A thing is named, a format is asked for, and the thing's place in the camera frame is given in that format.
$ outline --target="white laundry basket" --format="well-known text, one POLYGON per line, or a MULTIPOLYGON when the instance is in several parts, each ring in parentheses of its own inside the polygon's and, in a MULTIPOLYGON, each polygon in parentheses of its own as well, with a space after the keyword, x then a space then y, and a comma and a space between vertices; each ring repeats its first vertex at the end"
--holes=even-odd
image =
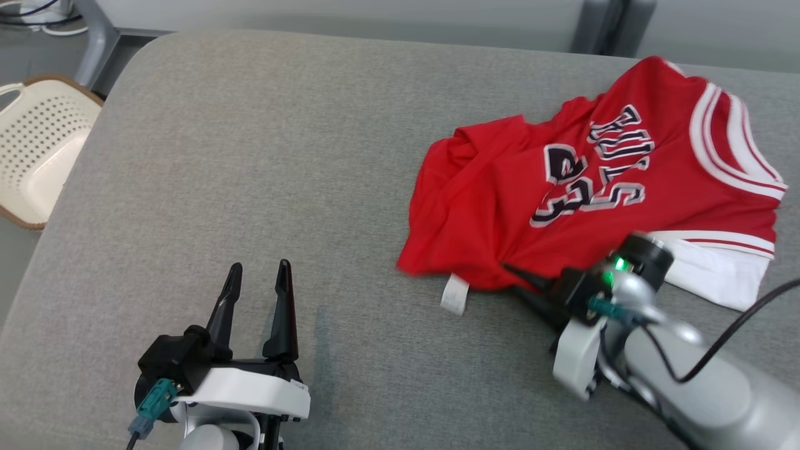
POLYGON ((102 100, 57 75, 0 86, 0 215, 41 230, 100 114, 102 100))

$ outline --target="basketball jersey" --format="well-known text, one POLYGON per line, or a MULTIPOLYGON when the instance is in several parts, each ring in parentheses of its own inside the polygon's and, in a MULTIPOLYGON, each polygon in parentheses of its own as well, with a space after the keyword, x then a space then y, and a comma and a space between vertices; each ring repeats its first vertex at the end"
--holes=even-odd
POLYGON ((549 122, 519 115, 435 143, 398 267, 495 290, 520 284, 502 263, 555 277, 591 267, 642 231, 675 253, 667 281, 743 309, 773 258, 785 191, 742 101, 651 57, 594 100, 564 103, 549 122), (697 279, 704 271, 715 279, 697 279))

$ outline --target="gray floor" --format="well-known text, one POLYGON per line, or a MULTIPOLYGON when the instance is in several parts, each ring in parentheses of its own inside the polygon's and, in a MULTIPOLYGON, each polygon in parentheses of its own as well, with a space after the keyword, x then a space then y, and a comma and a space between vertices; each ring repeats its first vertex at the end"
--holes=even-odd
MULTIPOLYGON (((108 94, 122 68, 148 41, 148 38, 124 38, 94 89, 108 94)), ((55 73, 72 78, 85 48, 86 34, 58 38, 24 27, 0 26, 0 86, 39 74, 55 73)), ((39 235, 0 218, 0 327, 6 320, 39 235)))

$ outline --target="gray fabric surface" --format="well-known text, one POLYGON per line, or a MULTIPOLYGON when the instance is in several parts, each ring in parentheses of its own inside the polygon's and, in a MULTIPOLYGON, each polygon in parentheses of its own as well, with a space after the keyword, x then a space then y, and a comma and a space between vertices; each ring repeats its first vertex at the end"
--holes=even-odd
MULTIPOLYGON (((518 301, 394 269, 423 155, 460 125, 604 91, 633 60, 255 31, 160 38, 111 92, 0 336, 4 448, 123 448, 136 360, 159 334, 204 324, 244 265, 231 346, 258 354, 281 258, 294 266, 298 366, 311 417, 289 449, 681 448, 602 386, 553 380, 554 335, 518 301)), ((684 67, 741 96, 763 153, 800 186, 800 77, 684 67)), ((798 204, 779 212, 762 291, 798 275, 798 204)), ((800 389, 798 294, 730 343, 800 389)), ((735 317, 668 287, 669 311, 717 335, 735 317)), ((176 448, 158 424, 137 448, 176 448)))

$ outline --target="green led light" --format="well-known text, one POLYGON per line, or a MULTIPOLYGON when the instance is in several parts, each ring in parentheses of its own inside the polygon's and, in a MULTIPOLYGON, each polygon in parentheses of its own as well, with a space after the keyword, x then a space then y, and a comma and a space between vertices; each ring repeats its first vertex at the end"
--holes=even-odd
POLYGON ((608 287, 614 287, 614 274, 607 271, 602 273, 602 281, 608 287))
POLYGON ((617 262, 614 263, 614 268, 618 271, 628 271, 630 269, 630 263, 622 258, 617 258, 617 262))

